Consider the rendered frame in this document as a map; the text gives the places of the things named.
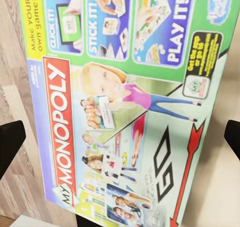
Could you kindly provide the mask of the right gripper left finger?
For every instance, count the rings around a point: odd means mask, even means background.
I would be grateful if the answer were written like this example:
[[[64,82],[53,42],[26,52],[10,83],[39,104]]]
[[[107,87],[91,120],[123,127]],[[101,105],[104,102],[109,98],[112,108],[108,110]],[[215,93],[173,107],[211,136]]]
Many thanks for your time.
[[[0,180],[25,140],[22,120],[0,125]]]

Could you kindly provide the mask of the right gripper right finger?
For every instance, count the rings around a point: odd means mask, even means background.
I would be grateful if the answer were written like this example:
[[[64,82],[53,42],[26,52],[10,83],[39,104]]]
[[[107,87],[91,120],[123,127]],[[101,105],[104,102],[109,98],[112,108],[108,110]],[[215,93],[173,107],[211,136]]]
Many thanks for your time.
[[[227,122],[224,138],[230,145],[234,153],[240,160],[240,122],[235,120],[229,120]]]

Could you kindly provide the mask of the board game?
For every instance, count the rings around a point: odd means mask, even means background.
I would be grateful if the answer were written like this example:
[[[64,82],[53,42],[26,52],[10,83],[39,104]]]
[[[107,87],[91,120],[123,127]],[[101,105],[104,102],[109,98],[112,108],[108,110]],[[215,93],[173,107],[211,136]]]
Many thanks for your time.
[[[181,227],[240,0],[19,0],[45,198]]]

